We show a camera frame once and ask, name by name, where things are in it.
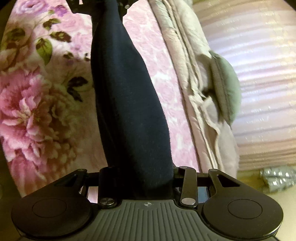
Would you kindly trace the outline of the pink curtain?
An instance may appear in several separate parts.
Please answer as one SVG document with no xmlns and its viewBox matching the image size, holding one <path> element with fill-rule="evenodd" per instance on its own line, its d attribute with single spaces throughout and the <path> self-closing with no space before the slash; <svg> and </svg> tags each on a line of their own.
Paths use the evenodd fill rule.
<svg viewBox="0 0 296 241">
<path fill-rule="evenodd" d="M 295 10 L 286 1 L 194 1 L 210 48 L 234 68 L 240 169 L 295 164 Z"/>
</svg>

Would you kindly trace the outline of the dark navy fleece pants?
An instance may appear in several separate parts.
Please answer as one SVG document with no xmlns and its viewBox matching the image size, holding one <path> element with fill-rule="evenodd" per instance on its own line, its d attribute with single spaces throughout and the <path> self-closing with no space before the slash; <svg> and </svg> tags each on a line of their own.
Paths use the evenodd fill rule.
<svg viewBox="0 0 296 241">
<path fill-rule="evenodd" d="M 91 71 L 100 137 L 123 193 L 170 195 L 169 129 L 147 67 L 127 33 L 117 1 L 95 1 Z"/>
</svg>

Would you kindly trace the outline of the pink rose bed sheet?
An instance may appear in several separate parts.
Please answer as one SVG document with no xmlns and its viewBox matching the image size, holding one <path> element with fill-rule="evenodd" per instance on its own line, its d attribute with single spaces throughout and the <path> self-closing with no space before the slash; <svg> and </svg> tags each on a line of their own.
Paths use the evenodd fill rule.
<svg viewBox="0 0 296 241">
<path fill-rule="evenodd" d="M 123 20 L 164 109 L 177 166 L 197 169 L 183 97 L 148 1 Z M 65 1 L 16 1 L 1 41 L 1 144 L 21 196 L 106 165 L 90 70 L 91 19 Z"/>
</svg>

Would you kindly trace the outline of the green cushion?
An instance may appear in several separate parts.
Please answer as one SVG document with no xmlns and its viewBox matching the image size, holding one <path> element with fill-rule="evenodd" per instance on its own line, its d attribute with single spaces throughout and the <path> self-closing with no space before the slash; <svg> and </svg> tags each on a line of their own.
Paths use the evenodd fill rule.
<svg viewBox="0 0 296 241">
<path fill-rule="evenodd" d="M 213 86 L 222 116 L 228 125 L 232 125 L 241 106 L 241 88 L 232 65 L 222 56 L 209 51 Z"/>
</svg>

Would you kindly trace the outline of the grey bundle on floor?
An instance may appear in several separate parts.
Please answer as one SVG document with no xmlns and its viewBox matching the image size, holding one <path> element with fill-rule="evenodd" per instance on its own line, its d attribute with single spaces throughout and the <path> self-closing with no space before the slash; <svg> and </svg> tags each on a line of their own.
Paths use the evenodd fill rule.
<svg viewBox="0 0 296 241">
<path fill-rule="evenodd" d="M 291 166 L 263 168 L 260 170 L 260 178 L 264 182 L 265 192 L 281 192 L 295 185 L 295 168 Z"/>
</svg>

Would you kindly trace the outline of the beige folded blanket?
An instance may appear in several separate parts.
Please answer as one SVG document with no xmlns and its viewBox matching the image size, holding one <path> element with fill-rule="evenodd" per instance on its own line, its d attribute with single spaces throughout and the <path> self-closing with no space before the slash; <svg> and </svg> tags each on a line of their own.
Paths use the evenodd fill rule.
<svg viewBox="0 0 296 241">
<path fill-rule="evenodd" d="M 239 152 L 214 93 L 208 41 L 192 1 L 149 1 L 175 68 L 200 171 L 236 177 Z"/>
</svg>

